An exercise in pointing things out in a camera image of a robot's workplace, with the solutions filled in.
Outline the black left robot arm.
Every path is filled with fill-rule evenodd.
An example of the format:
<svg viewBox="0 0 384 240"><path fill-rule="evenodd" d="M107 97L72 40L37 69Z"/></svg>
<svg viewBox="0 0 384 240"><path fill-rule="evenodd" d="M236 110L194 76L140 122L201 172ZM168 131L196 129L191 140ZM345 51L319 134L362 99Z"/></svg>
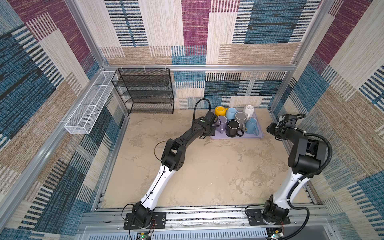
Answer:
<svg viewBox="0 0 384 240"><path fill-rule="evenodd" d="M215 113L208 111L205 116L196 118L191 127L180 137L169 139L161 156L161 167L149 190L132 208L131 223L140 227L148 227L153 223L153 213L157 202L171 177L184 165L186 149L197 138L213 136L216 132Z"/></svg>

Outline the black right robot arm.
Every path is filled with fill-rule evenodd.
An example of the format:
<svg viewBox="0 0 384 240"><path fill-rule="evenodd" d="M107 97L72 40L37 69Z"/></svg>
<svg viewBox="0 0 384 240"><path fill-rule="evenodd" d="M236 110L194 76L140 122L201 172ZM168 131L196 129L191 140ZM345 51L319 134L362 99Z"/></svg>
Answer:
<svg viewBox="0 0 384 240"><path fill-rule="evenodd" d="M296 126L305 114L284 114L277 123L271 123L267 132L276 140L290 141L293 146L288 158L289 174L277 192L266 201L262 212L266 224L283 222L291 209L300 188L330 163L333 155L331 143L323 136L307 133Z"/></svg>

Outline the grey ceramic mug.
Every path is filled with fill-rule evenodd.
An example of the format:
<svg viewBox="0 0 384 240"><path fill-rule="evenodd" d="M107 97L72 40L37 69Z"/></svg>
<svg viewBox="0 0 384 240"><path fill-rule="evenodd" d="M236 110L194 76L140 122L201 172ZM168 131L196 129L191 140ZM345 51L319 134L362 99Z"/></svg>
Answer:
<svg viewBox="0 0 384 240"><path fill-rule="evenodd" d="M245 124L247 121L247 117L248 117L248 115L243 113L243 112L237 112L235 114L235 120L239 122L240 129L242 129L243 131L245 131L245 129L246 129Z"/></svg>

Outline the blue floral dotted mug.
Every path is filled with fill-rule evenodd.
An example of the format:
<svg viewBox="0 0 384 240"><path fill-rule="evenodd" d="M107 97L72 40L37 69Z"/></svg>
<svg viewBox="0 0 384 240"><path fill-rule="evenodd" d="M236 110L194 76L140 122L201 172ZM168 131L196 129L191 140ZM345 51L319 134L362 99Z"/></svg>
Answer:
<svg viewBox="0 0 384 240"><path fill-rule="evenodd" d="M245 124L245 132L249 135L259 135L258 121L255 118L250 118Z"/></svg>

